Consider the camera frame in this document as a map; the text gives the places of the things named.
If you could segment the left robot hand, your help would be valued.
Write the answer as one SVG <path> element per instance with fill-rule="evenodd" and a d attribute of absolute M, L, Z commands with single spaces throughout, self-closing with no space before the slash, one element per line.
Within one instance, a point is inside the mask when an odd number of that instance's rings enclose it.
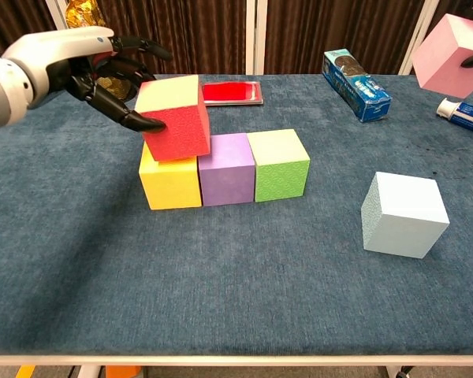
<path fill-rule="evenodd" d="M 21 36 L 2 55 L 26 75 L 26 108 L 35 109 L 61 91 L 86 102 L 100 113 L 134 132 L 161 132 L 164 122 L 141 116 L 101 85 L 97 79 L 127 80 L 134 88 L 154 76 L 124 55 L 149 53 L 169 61 L 172 55 L 156 42 L 139 36 L 116 36 L 110 28 L 90 26 Z"/>

